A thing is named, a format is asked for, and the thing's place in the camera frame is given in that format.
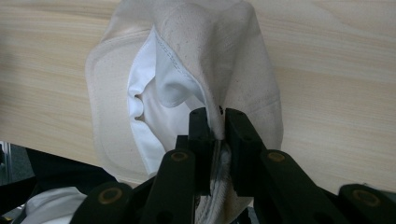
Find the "black plastic part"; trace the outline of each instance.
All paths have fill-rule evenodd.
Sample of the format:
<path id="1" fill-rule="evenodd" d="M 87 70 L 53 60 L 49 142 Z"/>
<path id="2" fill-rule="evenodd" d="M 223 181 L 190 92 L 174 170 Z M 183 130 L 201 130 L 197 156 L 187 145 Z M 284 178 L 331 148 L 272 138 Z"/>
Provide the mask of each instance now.
<path id="1" fill-rule="evenodd" d="M 273 223 L 349 223 L 289 154 L 263 150 L 261 161 L 264 194 L 256 198 L 276 207 L 281 220 Z M 260 214 L 266 213 L 265 207 L 255 209 Z"/>
<path id="2" fill-rule="evenodd" d="M 7 217 L 0 217 L 0 224 L 8 224 L 11 223 L 12 219 L 7 218 Z"/>
<path id="3" fill-rule="evenodd" d="M 230 224 L 251 224 L 251 219 L 248 216 L 248 209 L 245 210 Z"/>
<path id="4" fill-rule="evenodd" d="M 254 196 L 260 153 L 265 145 L 241 111 L 225 110 L 226 140 L 232 151 L 231 177 L 238 196 Z"/>
<path id="5" fill-rule="evenodd" d="M 175 149 L 188 149 L 188 148 L 189 148 L 189 137 L 187 135 L 178 135 Z"/>
<path id="6" fill-rule="evenodd" d="M 253 202 L 254 211 L 256 212 L 256 217 L 259 223 L 265 224 L 277 224 L 282 223 L 282 217 L 280 216 L 278 210 L 272 198 L 267 194 L 259 198 L 254 198 Z"/>
<path id="7" fill-rule="evenodd" d="M 134 220 L 132 188 L 118 182 L 107 182 L 88 195 L 74 214 L 71 224 L 121 224 Z"/>
<path id="8" fill-rule="evenodd" d="M 37 180 L 30 177 L 18 182 L 0 186 L 0 215 L 26 203 L 31 196 Z"/>
<path id="9" fill-rule="evenodd" d="M 151 192 L 154 180 L 155 177 L 152 177 L 148 181 L 133 189 L 133 196 L 131 199 L 131 203 L 133 205 L 131 207 L 134 209 L 134 216 L 132 217 L 132 223 L 138 223 L 140 221 L 140 218 L 143 216 L 143 211 L 146 208 L 147 198 L 149 197 L 149 193 Z"/>
<path id="10" fill-rule="evenodd" d="M 179 149 L 167 152 L 139 223 L 193 223 L 194 170 L 192 152 Z"/>
<path id="11" fill-rule="evenodd" d="M 210 174 L 215 139 L 207 125 L 206 109 L 190 112 L 188 149 L 195 155 L 196 194 L 210 194 Z"/>
<path id="12" fill-rule="evenodd" d="M 353 223 L 396 223 L 396 204 L 376 189 L 358 184 L 344 185 L 338 197 L 344 213 Z"/>

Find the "wood grain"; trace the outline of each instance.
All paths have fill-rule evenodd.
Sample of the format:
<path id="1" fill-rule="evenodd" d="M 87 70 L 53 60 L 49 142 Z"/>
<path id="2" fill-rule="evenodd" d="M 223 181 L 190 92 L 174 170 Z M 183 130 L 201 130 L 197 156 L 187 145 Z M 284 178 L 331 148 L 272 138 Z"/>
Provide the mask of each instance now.
<path id="1" fill-rule="evenodd" d="M 321 187 L 396 191 L 396 3 L 251 0 L 287 151 Z M 0 1 L 0 139 L 98 164 L 84 63 L 117 1 Z"/>

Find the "white cloth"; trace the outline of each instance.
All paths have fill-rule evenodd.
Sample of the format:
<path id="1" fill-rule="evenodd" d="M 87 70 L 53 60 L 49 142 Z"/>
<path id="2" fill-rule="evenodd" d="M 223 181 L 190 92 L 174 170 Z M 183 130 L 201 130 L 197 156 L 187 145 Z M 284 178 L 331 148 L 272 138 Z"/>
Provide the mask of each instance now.
<path id="1" fill-rule="evenodd" d="M 37 194 L 26 203 L 26 218 L 21 224 L 69 223 L 86 197 L 75 187 L 51 189 Z"/>
<path id="2" fill-rule="evenodd" d="M 245 112 L 264 144 L 280 149 L 279 89 L 247 2 L 123 0 L 86 74 L 95 149 L 118 179 L 134 180 L 139 166 L 155 175 L 177 136 L 188 134 L 189 112 L 201 106 L 218 143 L 225 135 L 221 106 Z M 202 199 L 198 223 L 230 222 L 250 200 L 236 197 L 231 154 L 218 148 L 213 194 Z"/>

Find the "cap brim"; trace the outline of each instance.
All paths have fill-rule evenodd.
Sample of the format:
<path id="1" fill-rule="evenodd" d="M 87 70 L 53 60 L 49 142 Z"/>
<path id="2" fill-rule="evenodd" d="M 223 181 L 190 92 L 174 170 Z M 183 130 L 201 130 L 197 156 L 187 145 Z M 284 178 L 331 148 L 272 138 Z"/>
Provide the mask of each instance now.
<path id="1" fill-rule="evenodd" d="M 146 32 L 111 38 L 93 49 L 86 62 L 92 108 L 93 143 L 103 167 L 118 180 L 139 184 L 148 178 L 134 142 L 127 107 L 127 83 Z"/>

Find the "wooden table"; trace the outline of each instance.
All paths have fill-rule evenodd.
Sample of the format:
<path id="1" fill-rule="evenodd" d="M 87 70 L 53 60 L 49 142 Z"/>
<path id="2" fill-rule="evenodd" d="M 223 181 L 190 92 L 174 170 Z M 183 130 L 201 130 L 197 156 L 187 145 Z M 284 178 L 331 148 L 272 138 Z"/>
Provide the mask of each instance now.
<path id="1" fill-rule="evenodd" d="M 321 187 L 396 191 L 396 3 L 251 0 L 288 152 Z M 100 165 L 84 78 L 118 1 L 0 0 L 0 139 Z"/>

